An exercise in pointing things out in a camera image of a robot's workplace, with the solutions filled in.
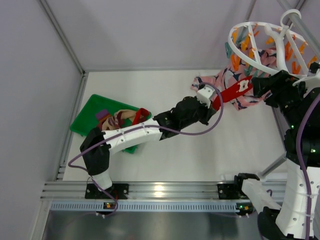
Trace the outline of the red sock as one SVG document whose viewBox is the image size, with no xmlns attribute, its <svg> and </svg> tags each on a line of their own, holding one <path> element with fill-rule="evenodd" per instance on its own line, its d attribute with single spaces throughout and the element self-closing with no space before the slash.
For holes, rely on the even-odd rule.
<svg viewBox="0 0 320 240">
<path fill-rule="evenodd" d="M 139 108 L 138 111 L 135 113 L 135 117 L 132 121 L 132 125 L 137 125 L 139 123 L 143 123 L 148 119 L 150 112 L 145 108 Z"/>
<path fill-rule="evenodd" d="M 241 97 L 250 91 L 253 88 L 251 79 L 252 76 L 245 77 L 244 79 L 233 84 L 231 87 L 223 90 L 221 92 L 222 100 L 220 100 L 220 98 L 217 96 L 212 103 L 213 108 L 218 111 L 220 107 L 224 105 L 224 103 L 228 103 L 231 100 Z"/>
</svg>

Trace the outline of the white round clip hanger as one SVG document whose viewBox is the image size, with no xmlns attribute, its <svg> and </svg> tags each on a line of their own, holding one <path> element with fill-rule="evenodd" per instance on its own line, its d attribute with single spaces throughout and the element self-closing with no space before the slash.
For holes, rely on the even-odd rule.
<svg viewBox="0 0 320 240">
<path fill-rule="evenodd" d="M 299 10 L 285 11 L 279 25 L 246 21 L 231 28 L 225 44 L 227 58 L 237 55 L 248 65 L 274 75 L 286 71 L 301 79 L 306 77 L 311 63 L 320 63 L 320 59 L 312 53 L 312 49 L 301 34 L 295 32 L 293 23 L 286 23 L 285 18 Z"/>
</svg>

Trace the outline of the beige purple striped sock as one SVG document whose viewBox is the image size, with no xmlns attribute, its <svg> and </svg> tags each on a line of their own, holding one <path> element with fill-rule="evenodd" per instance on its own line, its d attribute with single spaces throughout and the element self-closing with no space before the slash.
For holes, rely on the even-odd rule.
<svg viewBox="0 0 320 240">
<path fill-rule="evenodd" d="M 112 131 L 117 130 L 122 127 L 125 123 L 125 120 L 130 120 L 133 122 L 137 114 L 137 111 L 123 109 L 117 111 L 114 115 L 109 116 L 106 120 L 102 123 L 101 129 L 103 131 Z"/>
</svg>

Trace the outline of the maroon purple orange sock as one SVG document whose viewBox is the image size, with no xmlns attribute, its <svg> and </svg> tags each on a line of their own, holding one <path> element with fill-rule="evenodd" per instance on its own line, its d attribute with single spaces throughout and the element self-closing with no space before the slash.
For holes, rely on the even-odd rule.
<svg viewBox="0 0 320 240">
<path fill-rule="evenodd" d="M 107 109 L 102 109 L 98 113 L 95 114 L 96 119 L 101 123 L 105 122 L 112 115 L 109 113 Z"/>
</svg>

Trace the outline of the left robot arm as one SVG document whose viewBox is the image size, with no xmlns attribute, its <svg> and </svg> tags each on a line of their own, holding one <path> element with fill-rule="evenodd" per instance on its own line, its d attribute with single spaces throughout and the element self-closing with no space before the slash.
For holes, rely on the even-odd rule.
<svg viewBox="0 0 320 240">
<path fill-rule="evenodd" d="M 183 129 L 195 123 L 208 125 L 220 106 L 219 97 L 210 100 L 187 96 L 171 110 L 149 119 L 137 120 L 131 126 L 115 130 L 93 128 L 79 148 L 85 169 L 92 179 L 92 182 L 86 185 L 85 198 L 126 199 L 129 185 L 113 183 L 110 176 L 112 155 L 139 144 L 180 135 Z"/>
</svg>

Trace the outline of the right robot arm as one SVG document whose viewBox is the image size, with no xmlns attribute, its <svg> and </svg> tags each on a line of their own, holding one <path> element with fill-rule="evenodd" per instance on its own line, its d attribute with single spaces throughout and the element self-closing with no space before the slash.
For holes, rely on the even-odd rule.
<svg viewBox="0 0 320 240">
<path fill-rule="evenodd" d="M 282 70 L 251 80 L 253 94 L 268 94 L 265 104 L 279 108 L 288 124 L 284 136 L 287 180 L 276 203 L 255 174 L 234 177 L 236 189 L 258 214 L 258 229 L 269 240 L 313 240 L 312 222 L 320 190 L 320 90 Z"/>
</svg>

